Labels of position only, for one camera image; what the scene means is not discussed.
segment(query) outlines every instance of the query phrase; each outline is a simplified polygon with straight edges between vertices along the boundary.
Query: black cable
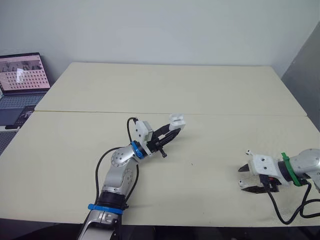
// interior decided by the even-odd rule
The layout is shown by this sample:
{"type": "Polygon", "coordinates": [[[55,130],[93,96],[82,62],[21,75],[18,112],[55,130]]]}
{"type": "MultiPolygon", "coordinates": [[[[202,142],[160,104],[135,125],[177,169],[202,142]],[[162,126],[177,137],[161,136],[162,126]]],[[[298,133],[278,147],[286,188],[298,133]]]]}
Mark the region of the black cable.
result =
{"type": "Polygon", "coordinates": [[[97,204],[98,198],[99,198],[98,171],[99,171],[99,166],[100,166],[100,164],[101,164],[101,161],[102,161],[102,159],[104,159],[104,157],[105,157],[108,153],[110,153],[110,152],[112,152],[112,151],[114,151],[114,150],[117,150],[117,149],[119,149],[119,148],[121,148],[121,146],[120,146],[120,147],[114,147],[114,148],[106,151],[106,152],[100,157],[100,159],[99,159],[99,161],[98,161],[98,163],[97,163],[97,165],[96,165],[96,168],[95,168],[95,189],[96,189],[96,195],[95,195],[94,205],[97,204]]]}
{"type": "Polygon", "coordinates": [[[307,200],[307,197],[308,197],[308,194],[310,192],[310,189],[311,189],[311,183],[309,183],[308,181],[306,181],[306,184],[308,184],[308,187],[305,191],[305,194],[303,196],[303,200],[302,200],[302,203],[300,206],[297,207],[297,209],[294,211],[293,215],[291,216],[291,218],[288,220],[288,221],[285,221],[282,217],[281,217],[281,214],[279,212],[279,209],[278,209],[278,206],[277,206],[277,203],[274,199],[274,196],[271,194],[268,186],[266,186],[264,184],[264,188],[266,190],[266,193],[269,195],[271,201],[272,201],[272,204],[273,204],[273,207],[274,207],[274,210],[275,210],[275,213],[277,215],[277,217],[279,218],[280,222],[282,222],[283,224],[285,225],[289,225],[291,224],[295,218],[297,217],[298,213],[300,213],[301,217],[303,218],[314,218],[314,217],[319,217],[320,216],[320,213],[315,213],[315,214],[310,214],[310,215],[304,215],[303,214],[303,210],[304,210],[304,207],[310,203],[314,203],[314,202],[320,202],[320,199],[311,199],[311,200],[307,200]]]}
{"type": "Polygon", "coordinates": [[[267,190],[267,189],[266,189],[266,193],[267,193],[267,194],[269,195],[269,197],[271,198],[271,201],[272,201],[272,204],[273,204],[275,213],[276,213],[276,215],[278,216],[280,222],[282,222],[282,223],[285,224],[285,225],[291,224],[291,223],[295,220],[296,216],[298,215],[298,213],[299,213],[299,211],[300,211],[300,209],[301,209],[301,205],[295,210],[295,212],[294,212],[294,214],[292,215],[292,217],[291,217],[288,221],[285,221],[285,220],[281,217],[281,214],[280,214],[280,212],[279,212],[277,203],[276,203],[276,201],[275,201],[275,199],[274,199],[274,196],[272,196],[270,190],[267,190]]]}
{"type": "MultiPolygon", "coordinates": [[[[311,190],[311,183],[306,181],[306,184],[308,185],[308,188],[307,190],[305,191],[305,194],[304,194],[304,197],[303,197],[303,200],[302,200],[302,203],[305,203],[307,201],[307,197],[308,197],[308,194],[310,193],[310,190],[311,190]]],[[[312,200],[315,200],[315,202],[320,202],[320,199],[312,199],[312,200]]],[[[305,219],[311,219],[311,218],[315,218],[315,217],[320,217],[320,212],[318,213],[313,213],[313,214],[309,214],[309,215],[304,215],[304,207],[306,206],[307,204],[304,204],[303,207],[301,208],[300,210],[300,216],[305,218],[305,219]]]]}
{"type": "Polygon", "coordinates": [[[138,118],[136,117],[129,117],[128,120],[126,121],[126,130],[128,132],[128,136],[129,136],[129,140],[130,140],[130,143],[132,142],[132,139],[131,139],[131,135],[130,135],[130,130],[129,130],[129,122],[130,120],[133,120],[134,123],[136,123],[136,121],[138,121],[138,118]]]}
{"type": "Polygon", "coordinates": [[[134,189],[135,189],[135,187],[136,187],[136,185],[137,185],[137,182],[138,182],[138,178],[139,178],[139,166],[138,166],[138,164],[137,164],[137,165],[136,165],[135,181],[134,181],[134,183],[133,183],[133,186],[132,186],[130,192],[128,193],[128,195],[126,196],[126,198],[125,198],[125,200],[124,200],[124,205],[126,205],[128,199],[130,198],[132,192],[134,191],[134,189]]]}

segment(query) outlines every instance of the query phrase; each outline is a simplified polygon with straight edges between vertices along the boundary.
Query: gray wall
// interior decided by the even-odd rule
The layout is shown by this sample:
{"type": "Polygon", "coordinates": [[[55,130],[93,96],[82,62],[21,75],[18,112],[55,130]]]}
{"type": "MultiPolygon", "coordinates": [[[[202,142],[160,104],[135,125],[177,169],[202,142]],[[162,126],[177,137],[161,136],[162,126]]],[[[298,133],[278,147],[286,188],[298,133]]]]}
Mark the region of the gray wall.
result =
{"type": "Polygon", "coordinates": [[[73,61],[282,76],[318,21],[319,0],[0,0],[0,55],[40,52],[54,80],[73,61]]]}
{"type": "Polygon", "coordinates": [[[282,81],[320,131],[320,22],[282,81]]]}

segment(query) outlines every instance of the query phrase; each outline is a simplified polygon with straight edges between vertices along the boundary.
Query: black cable on table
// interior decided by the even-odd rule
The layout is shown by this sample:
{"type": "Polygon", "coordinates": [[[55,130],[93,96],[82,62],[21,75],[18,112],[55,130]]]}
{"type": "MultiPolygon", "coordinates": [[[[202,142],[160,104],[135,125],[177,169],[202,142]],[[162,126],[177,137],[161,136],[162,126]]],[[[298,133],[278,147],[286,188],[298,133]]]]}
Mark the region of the black cable on table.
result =
{"type": "Polygon", "coordinates": [[[110,150],[106,151],[106,152],[100,157],[100,159],[99,159],[99,161],[98,161],[98,163],[97,163],[97,165],[96,165],[96,168],[95,168],[95,190],[96,190],[96,195],[95,195],[94,205],[97,204],[98,198],[99,198],[98,171],[99,171],[99,167],[100,167],[101,161],[102,161],[102,159],[104,159],[104,157],[105,157],[108,153],[110,153],[110,152],[112,152],[112,151],[114,151],[114,150],[117,150],[117,149],[119,149],[119,148],[122,148],[122,147],[121,147],[121,146],[119,146],[119,147],[114,147],[114,148],[111,148],[110,150]]]}
{"type": "Polygon", "coordinates": [[[303,200],[302,200],[302,203],[300,206],[297,207],[297,209],[294,211],[293,215],[291,216],[291,218],[288,220],[288,221],[285,221],[280,212],[279,212],[279,209],[278,209],[278,206],[277,206],[277,203],[274,199],[274,196],[271,194],[268,186],[266,186],[264,184],[264,188],[266,190],[266,193],[269,195],[271,201],[272,201],[272,204],[273,204],[273,207],[274,207],[274,210],[275,210],[275,213],[277,215],[277,217],[279,218],[280,222],[282,222],[283,224],[285,225],[289,225],[291,224],[295,218],[297,217],[298,213],[300,213],[300,216],[303,217],[303,218],[306,218],[306,219],[309,219],[309,218],[315,218],[315,217],[319,217],[320,216],[320,213],[314,213],[314,214],[309,214],[309,215],[304,215],[303,214],[303,211],[304,211],[304,207],[310,203],[315,203],[315,202],[320,202],[320,199],[311,199],[311,200],[307,200],[307,197],[308,197],[308,194],[311,190],[311,183],[308,182],[308,181],[305,181],[304,183],[305,185],[308,185],[306,191],[305,191],[305,194],[303,196],[303,200]]]}
{"type": "MultiPolygon", "coordinates": [[[[311,190],[311,183],[306,181],[306,184],[308,185],[308,188],[304,194],[304,197],[303,197],[303,200],[302,200],[302,203],[305,203],[307,202],[307,197],[308,197],[308,194],[310,193],[310,190],[311,190]]],[[[320,202],[320,199],[312,199],[314,200],[315,202],[320,202]]],[[[320,212],[318,213],[313,213],[313,214],[308,214],[308,215],[304,215],[304,207],[306,206],[307,204],[304,204],[303,207],[301,208],[300,210],[300,216],[305,218],[305,219],[311,219],[311,218],[315,218],[315,217],[320,217],[320,212]]]]}

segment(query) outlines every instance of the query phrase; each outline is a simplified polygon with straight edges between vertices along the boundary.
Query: green ring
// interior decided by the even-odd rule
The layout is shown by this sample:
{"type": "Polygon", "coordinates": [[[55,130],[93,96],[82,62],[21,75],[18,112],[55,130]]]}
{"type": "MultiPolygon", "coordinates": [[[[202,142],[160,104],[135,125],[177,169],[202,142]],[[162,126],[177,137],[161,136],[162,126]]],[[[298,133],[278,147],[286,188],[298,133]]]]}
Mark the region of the green ring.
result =
{"type": "Polygon", "coordinates": [[[292,169],[292,166],[290,164],[290,158],[284,152],[282,152],[281,155],[282,155],[282,159],[284,161],[285,167],[288,170],[288,172],[293,180],[293,184],[296,185],[297,187],[301,187],[302,185],[301,185],[300,181],[298,180],[297,176],[295,175],[295,172],[292,169]]]}

